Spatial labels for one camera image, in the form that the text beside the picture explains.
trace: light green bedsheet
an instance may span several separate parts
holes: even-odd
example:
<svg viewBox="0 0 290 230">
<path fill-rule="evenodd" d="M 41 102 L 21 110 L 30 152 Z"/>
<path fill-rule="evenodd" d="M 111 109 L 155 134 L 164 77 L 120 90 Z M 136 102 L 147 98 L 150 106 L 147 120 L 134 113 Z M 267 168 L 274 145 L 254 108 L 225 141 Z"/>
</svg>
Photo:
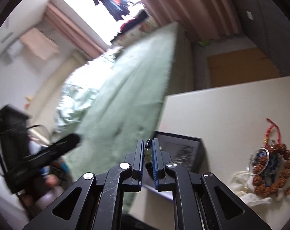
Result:
<svg viewBox="0 0 290 230">
<path fill-rule="evenodd" d="M 135 151 L 155 130 L 168 87 L 178 24 L 160 28 L 128 47 L 80 123 L 79 147 L 64 156 L 72 175 L 101 174 Z"/>
</svg>

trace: floor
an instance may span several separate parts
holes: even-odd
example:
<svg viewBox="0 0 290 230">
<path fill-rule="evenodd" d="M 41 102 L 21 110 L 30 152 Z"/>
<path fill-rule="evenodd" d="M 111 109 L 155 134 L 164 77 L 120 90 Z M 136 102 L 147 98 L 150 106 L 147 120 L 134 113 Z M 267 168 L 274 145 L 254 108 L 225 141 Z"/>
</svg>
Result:
<svg viewBox="0 0 290 230">
<path fill-rule="evenodd" d="M 210 71 L 207 64 L 208 57 L 253 47 L 257 46 L 244 34 L 211 42 L 206 47 L 200 47 L 198 44 L 194 44 L 195 90 L 211 87 Z"/>
</svg>

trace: red string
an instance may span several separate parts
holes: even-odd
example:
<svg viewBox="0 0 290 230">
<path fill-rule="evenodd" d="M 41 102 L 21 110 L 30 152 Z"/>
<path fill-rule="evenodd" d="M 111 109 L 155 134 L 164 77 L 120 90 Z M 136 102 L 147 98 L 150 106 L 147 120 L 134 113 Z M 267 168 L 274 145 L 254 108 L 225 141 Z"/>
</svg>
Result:
<svg viewBox="0 0 290 230">
<path fill-rule="evenodd" d="M 267 142 L 268 142 L 268 139 L 269 139 L 270 132 L 271 132 L 271 130 L 272 130 L 274 127 L 277 129 L 277 133 L 278 133 L 277 142 L 278 142 L 278 144 L 280 145 L 280 144 L 281 144 L 281 134 L 280 134 L 280 129 L 279 129 L 279 127 L 278 127 L 277 124 L 275 124 L 271 119 L 267 118 L 267 121 L 268 121 L 269 123 L 271 123 L 272 125 L 267 129 L 267 132 L 266 132 L 266 135 L 265 135 L 266 138 L 265 138 L 265 140 L 264 140 L 264 146 L 265 146 L 266 148 L 269 147 L 268 144 L 267 144 Z"/>
</svg>

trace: red cloth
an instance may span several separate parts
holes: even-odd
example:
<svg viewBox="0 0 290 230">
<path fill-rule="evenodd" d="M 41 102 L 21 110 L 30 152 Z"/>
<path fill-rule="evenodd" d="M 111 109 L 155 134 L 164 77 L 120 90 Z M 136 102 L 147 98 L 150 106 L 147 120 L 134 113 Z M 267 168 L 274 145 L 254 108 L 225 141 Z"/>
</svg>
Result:
<svg viewBox="0 0 290 230">
<path fill-rule="evenodd" d="M 120 32 L 123 31 L 123 29 L 125 28 L 125 26 L 127 25 L 127 23 L 129 23 L 130 21 L 134 21 L 135 19 L 130 19 L 129 21 L 125 22 L 123 25 L 120 26 Z"/>
</svg>

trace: white cloth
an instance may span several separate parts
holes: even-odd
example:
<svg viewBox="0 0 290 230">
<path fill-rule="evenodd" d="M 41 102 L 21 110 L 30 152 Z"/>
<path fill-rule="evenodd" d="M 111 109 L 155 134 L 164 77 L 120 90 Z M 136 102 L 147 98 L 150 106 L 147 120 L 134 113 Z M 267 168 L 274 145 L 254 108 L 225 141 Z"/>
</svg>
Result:
<svg viewBox="0 0 290 230">
<path fill-rule="evenodd" d="M 59 53 L 59 47 L 35 27 L 22 35 L 20 41 L 43 60 Z"/>
<path fill-rule="evenodd" d="M 253 186 L 253 176 L 247 171 L 240 171 L 233 175 L 228 187 L 250 208 L 254 208 L 258 205 L 269 206 L 273 202 L 273 198 L 276 201 L 280 201 L 284 197 L 283 188 L 278 190 L 278 196 L 273 195 L 272 197 L 263 198 L 254 194 L 255 188 Z"/>
</svg>

